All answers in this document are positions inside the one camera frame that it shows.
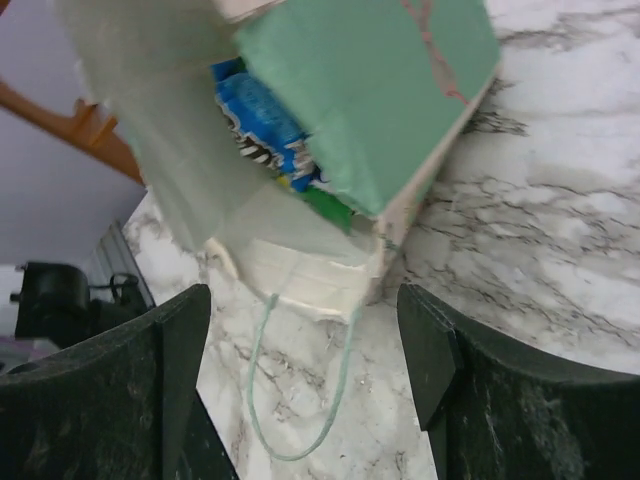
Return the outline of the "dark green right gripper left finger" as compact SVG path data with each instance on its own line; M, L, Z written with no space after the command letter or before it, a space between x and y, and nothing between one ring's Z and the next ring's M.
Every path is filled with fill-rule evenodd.
M211 293L149 312L1 378L5 479L231 479L196 391Z

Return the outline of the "green illustrated paper bag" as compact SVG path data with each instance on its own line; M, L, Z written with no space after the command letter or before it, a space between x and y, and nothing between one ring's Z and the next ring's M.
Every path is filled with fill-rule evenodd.
M265 302L354 326L500 65L482 1L58 1L175 237ZM308 134L349 234L243 157L211 66L240 58Z

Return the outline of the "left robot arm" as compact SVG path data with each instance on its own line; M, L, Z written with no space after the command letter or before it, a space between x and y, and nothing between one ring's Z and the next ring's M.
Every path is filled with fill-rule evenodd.
M115 328L149 307L139 278L115 273L94 285L79 268L61 263L28 262L21 288L9 296L17 306L14 331L1 337L1 373L13 374L45 358Z

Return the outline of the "green Fox's candy bag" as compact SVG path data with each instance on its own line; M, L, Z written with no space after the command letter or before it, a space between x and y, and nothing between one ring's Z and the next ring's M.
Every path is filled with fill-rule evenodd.
M350 233L354 212L336 196L315 187L308 187L302 193L302 197L321 217L341 229L344 233Z

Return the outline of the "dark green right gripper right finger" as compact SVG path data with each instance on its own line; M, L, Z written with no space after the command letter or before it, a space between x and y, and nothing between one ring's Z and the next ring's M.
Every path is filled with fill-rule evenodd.
M542 351L415 284L397 319L439 478L638 477L637 375Z

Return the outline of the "blue M&M's candy packet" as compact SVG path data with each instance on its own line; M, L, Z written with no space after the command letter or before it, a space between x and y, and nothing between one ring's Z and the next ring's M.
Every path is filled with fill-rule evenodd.
M275 94L235 58L211 66L216 102L240 154L267 168L284 187L329 195L307 145L308 134Z

